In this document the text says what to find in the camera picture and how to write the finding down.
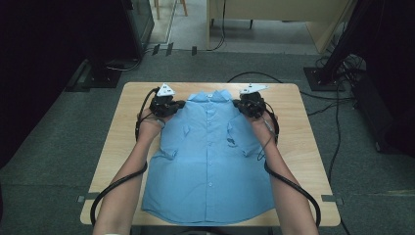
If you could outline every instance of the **person's left hand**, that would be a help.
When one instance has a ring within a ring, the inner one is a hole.
[[[138,139],[146,138],[149,140],[153,140],[156,136],[159,135],[161,129],[164,125],[172,118],[173,116],[169,117],[156,117],[152,114],[150,109],[145,109],[143,114],[141,115],[140,124],[140,131],[138,134]]]

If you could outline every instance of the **gray carpet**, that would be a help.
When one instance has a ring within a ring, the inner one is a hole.
[[[318,58],[217,52],[199,52],[192,56],[189,51],[173,51],[166,56],[160,51],[156,56],[147,55],[138,68],[124,72],[116,89],[62,93],[0,171],[5,203],[0,234],[91,233],[91,226],[79,221],[82,204],[76,199],[88,191],[126,82],[226,82],[244,71],[260,71],[310,92],[302,68],[314,66]],[[236,78],[235,82],[274,81],[250,74]],[[335,97],[334,93],[313,94]],[[349,92],[342,93],[342,97],[348,95]],[[306,96],[303,101],[309,113],[329,104]],[[326,169],[337,144],[335,111],[331,109],[310,117]],[[350,233],[414,234],[415,159],[377,153],[365,119],[352,103],[340,106],[339,118],[342,145],[333,170],[332,188],[344,200],[339,210]],[[165,230],[146,228],[143,233],[168,234]],[[249,231],[262,234],[265,230],[251,228]],[[345,234],[340,226],[320,228],[320,232]],[[242,234],[242,230],[237,228],[234,234]]]

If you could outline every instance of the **wooden desk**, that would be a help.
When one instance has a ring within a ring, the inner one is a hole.
[[[208,49],[210,20],[223,18],[223,1],[207,0]],[[225,19],[306,22],[318,53],[324,53],[355,3],[356,0],[226,0]]]
[[[186,100],[191,93],[198,93],[202,90],[210,92],[219,89],[227,89],[232,97],[239,99],[239,90],[248,86],[247,83],[190,82],[170,82],[168,85],[176,91],[174,100]],[[135,143],[134,128],[137,113],[147,93],[158,86],[161,86],[161,84],[154,82],[130,82],[124,86],[89,193],[103,191],[128,157]],[[322,202],[321,195],[332,195],[332,190],[321,162],[299,90],[294,84],[269,84],[269,86],[269,89],[260,91],[260,93],[279,117],[278,122],[281,131],[278,146],[280,152],[301,186],[319,204],[322,213],[321,226],[337,226],[340,223],[340,216],[336,203]],[[158,137],[151,146],[148,162],[158,148],[159,143],[160,138]],[[145,211],[141,211],[147,172],[143,175],[139,205],[133,218],[133,224],[171,225]],[[91,223],[89,212],[92,203],[93,200],[85,201],[80,215],[82,223]],[[232,226],[277,225],[279,225],[279,221],[275,210],[270,210],[244,222],[232,224]]]

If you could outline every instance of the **button-up shirt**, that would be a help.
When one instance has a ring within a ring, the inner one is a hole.
[[[142,209],[196,226],[235,223],[266,212],[274,204],[260,153],[251,125],[227,90],[192,94],[161,131]]]

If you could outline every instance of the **chair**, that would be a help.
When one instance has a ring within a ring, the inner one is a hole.
[[[157,9],[157,19],[160,19],[160,9],[159,9],[159,0],[154,0],[155,1],[155,7]],[[186,8],[186,0],[180,0],[180,3],[183,4],[183,9],[184,9],[184,15],[187,17],[187,8]]]

